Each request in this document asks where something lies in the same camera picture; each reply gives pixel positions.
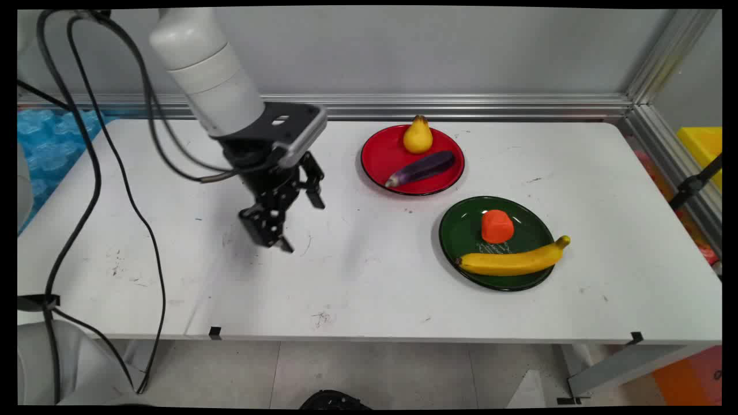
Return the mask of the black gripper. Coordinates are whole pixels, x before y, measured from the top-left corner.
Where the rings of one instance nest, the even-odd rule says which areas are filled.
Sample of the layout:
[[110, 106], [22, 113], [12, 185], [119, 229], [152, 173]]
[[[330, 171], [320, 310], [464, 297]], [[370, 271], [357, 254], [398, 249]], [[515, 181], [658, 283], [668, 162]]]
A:
[[[280, 167], [278, 160], [285, 150], [272, 147], [266, 141], [223, 141], [225, 160], [230, 164], [227, 179], [236, 177], [251, 194], [253, 204], [238, 213], [253, 242], [261, 247], [280, 247], [293, 253], [293, 247], [284, 235], [285, 211], [297, 199], [298, 167]], [[321, 197], [324, 173], [311, 152], [304, 153], [299, 166], [306, 174], [300, 182], [312, 206], [325, 209]]]

